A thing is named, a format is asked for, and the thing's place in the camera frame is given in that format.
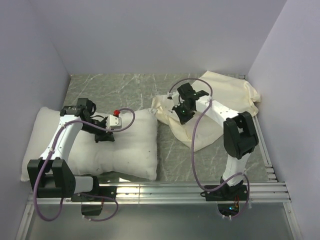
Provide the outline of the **cream pillowcase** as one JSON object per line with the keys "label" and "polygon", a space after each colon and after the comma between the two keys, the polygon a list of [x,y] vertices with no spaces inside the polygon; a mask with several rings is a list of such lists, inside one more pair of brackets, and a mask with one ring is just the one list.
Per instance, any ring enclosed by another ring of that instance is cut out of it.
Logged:
{"label": "cream pillowcase", "polygon": [[[261,95],[258,91],[246,80],[234,78],[218,74],[212,71],[206,71],[200,79],[205,82],[195,81],[191,86],[195,91],[204,90],[210,92],[208,85],[213,90],[212,107],[200,119],[194,139],[194,150],[198,151],[204,147],[214,143],[223,135],[224,119],[218,116],[214,109],[218,105],[224,105],[226,110],[222,113],[229,114],[230,111],[239,113],[249,112],[253,117],[257,115],[258,108],[255,103],[261,101]],[[152,100],[151,107],[156,109],[156,118],[169,126],[173,135],[185,144],[191,147],[192,135],[195,124],[201,113],[208,107],[209,99],[206,96],[200,101],[199,112],[197,111],[194,117],[186,124],[181,124],[177,114],[172,110],[173,101],[167,99],[167,95],[157,95]]]}

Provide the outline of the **white pillow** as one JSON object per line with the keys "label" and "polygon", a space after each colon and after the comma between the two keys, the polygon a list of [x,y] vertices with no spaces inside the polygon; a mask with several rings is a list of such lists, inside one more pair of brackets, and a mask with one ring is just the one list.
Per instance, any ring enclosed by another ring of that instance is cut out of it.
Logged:
{"label": "white pillow", "polygon": [[[113,134],[115,141],[96,143],[94,136],[80,131],[68,158],[68,166],[75,175],[100,175],[118,172],[154,181],[157,178],[156,111],[152,108],[137,110],[135,118],[130,112],[121,113],[123,126],[132,125]],[[58,124],[60,113],[42,107],[37,113],[31,137],[22,161],[22,182],[29,181],[27,164],[37,159],[49,146]]]}

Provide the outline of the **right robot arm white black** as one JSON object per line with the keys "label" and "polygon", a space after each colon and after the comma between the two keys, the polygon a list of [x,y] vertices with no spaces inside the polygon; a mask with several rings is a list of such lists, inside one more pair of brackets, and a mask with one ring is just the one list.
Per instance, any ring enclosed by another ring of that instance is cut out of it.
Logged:
{"label": "right robot arm white black", "polygon": [[232,110],[213,99],[213,92],[195,91],[189,83],[178,87],[176,93],[168,93],[173,101],[172,110],[181,124],[190,121],[196,112],[207,116],[223,129],[223,146],[227,152],[225,171],[220,185],[203,186],[197,180],[206,198],[212,201],[231,201],[244,194],[249,196],[249,186],[244,186],[247,161],[259,143],[252,115]]}

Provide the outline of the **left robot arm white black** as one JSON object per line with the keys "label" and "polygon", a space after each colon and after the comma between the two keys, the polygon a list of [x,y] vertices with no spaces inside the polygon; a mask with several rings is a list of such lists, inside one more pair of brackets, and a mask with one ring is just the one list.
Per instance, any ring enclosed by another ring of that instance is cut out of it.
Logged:
{"label": "left robot arm white black", "polygon": [[64,106],[60,111],[57,130],[49,146],[38,159],[31,159],[27,172],[34,198],[71,198],[83,193],[89,201],[101,195],[95,176],[76,176],[68,166],[68,158],[80,131],[93,135],[95,143],[114,142],[113,133],[105,131],[107,117],[93,118],[96,104],[80,98],[74,106]]}

